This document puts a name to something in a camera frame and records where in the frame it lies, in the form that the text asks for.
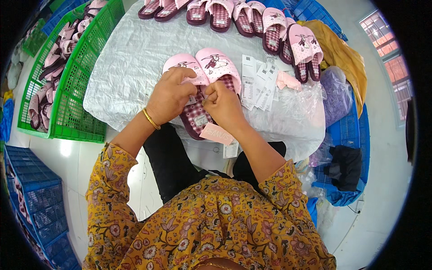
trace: gold bangle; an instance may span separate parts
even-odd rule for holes
[[[143,109],[143,113],[146,115],[147,119],[150,121],[150,123],[152,123],[152,125],[155,127],[155,129],[160,130],[161,126],[158,126],[155,124],[155,122],[153,122],[152,118],[150,117],[150,115],[147,113],[146,108]]]

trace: purple fabric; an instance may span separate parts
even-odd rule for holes
[[[341,82],[333,70],[323,72],[321,84],[327,93],[327,99],[323,101],[325,127],[327,128],[348,114],[353,100],[349,92],[349,85]]]

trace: black cloth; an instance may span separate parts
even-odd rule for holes
[[[332,184],[340,191],[356,191],[362,171],[362,150],[338,145],[330,147],[333,156],[324,174],[332,178]]]
[[[279,154],[285,156],[286,146],[283,142],[271,142],[269,144]],[[186,154],[180,137],[170,123],[163,124],[160,130],[154,131],[147,138],[143,147],[149,157],[159,194],[164,204],[183,189],[198,183],[208,174],[208,171],[201,170],[198,172],[194,167]],[[224,173],[213,172],[224,178],[231,178]],[[240,153],[234,164],[233,175],[233,179],[248,182],[257,192],[260,192],[258,181],[244,152]]]

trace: floral pattern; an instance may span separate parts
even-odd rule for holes
[[[245,269],[336,269],[288,161],[260,183],[208,177],[144,221],[127,205],[136,160],[107,144],[93,168],[83,269],[190,269],[211,257]]]

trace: green plastic crate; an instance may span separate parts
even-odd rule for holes
[[[83,4],[64,15],[43,45],[22,97],[17,125],[19,131],[49,139],[104,142],[106,123],[97,120],[84,110],[83,99],[95,62],[115,26],[124,15],[122,0],[110,0],[92,20],[76,44],[59,82],[48,133],[32,129],[28,115],[30,99],[46,83],[45,79],[40,81],[39,76],[48,52],[66,22],[73,22],[83,17],[85,6],[86,4]]]
[[[22,50],[31,57],[35,57],[41,48],[42,44],[47,40],[47,35],[41,31],[45,25],[44,19],[38,20],[38,25],[35,27],[29,38],[22,44]]]

